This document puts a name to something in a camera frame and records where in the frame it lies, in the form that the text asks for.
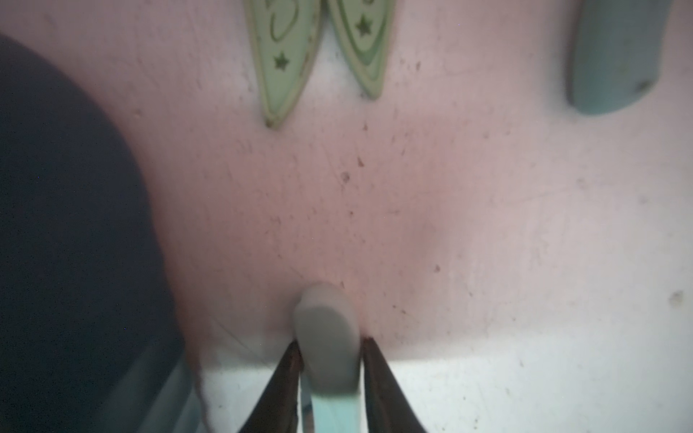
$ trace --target star cutout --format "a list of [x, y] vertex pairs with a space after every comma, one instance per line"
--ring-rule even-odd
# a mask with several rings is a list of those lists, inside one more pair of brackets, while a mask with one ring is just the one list
[[361, 37], [371, 34], [371, 24], [373, 24], [373, 20], [366, 19], [366, 14], [361, 14], [361, 21], [356, 24], [356, 30], [358, 30]]
[[281, 69], [282, 71], [285, 71], [287, 64], [289, 64], [289, 59], [286, 58], [283, 51], [281, 53], [279, 53], [279, 57], [274, 58], [274, 68], [275, 69]]

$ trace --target green plastic tab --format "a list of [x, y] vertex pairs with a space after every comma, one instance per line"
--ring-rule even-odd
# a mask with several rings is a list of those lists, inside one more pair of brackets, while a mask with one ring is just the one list
[[368, 96], [383, 92], [394, 0], [328, 0], [344, 56]]
[[643, 97], [659, 78], [672, 0], [585, 0], [573, 55], [571, 103], [603, 114]]
[[268, 127], [294, 107], [315, 59], [321, 0], [245, 0], [255, 72]]

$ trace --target light blue plastic piece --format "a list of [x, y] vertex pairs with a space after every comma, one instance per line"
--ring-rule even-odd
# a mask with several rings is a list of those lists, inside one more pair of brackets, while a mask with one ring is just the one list
[[657, 83], [671, 4], [672, 0], [585, 0], [570, 92], [581, 113], [621, 109]]

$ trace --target pink surface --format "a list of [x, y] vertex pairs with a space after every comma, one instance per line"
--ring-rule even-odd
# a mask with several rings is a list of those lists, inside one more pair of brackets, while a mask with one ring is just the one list
[[343, 285], [432, 432], [688, 431], [693, 7], [653, 92], [588, 118], [565, 101], [577, 6], [401, 0], [375, 102], [326, 26], [278, 132], [240, 1], [5, 0], [0, 32], [132, 146], [219, 432], [315, 281]]

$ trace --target dirt speck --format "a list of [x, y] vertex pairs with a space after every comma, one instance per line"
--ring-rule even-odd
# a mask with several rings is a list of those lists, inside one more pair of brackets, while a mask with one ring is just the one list
[[683, 305], [683, 291], [677, 290], [669, 296], [669, 305], [672, 308], [679, 308]]
[[578, 177], [575, 180], [575, 184], [577, 185], [578, 188], [580, 188], [583, 191], [586, 190], [587, 187], [589, 186], [589, 185], [587, 185], [587, 181], [585, 180], [584, 177]]
[[44, 21], [55, 30], [58, 26], [55, 25], [55, 20], [50, 14], [44, 14]]
[[635, 92], [641, 94], [644, 93], [652, 88], [652, 85], [654, 82], [652, 80], [645, 80], [642, 82], [639, 82], [637, 86], [635, 86]]

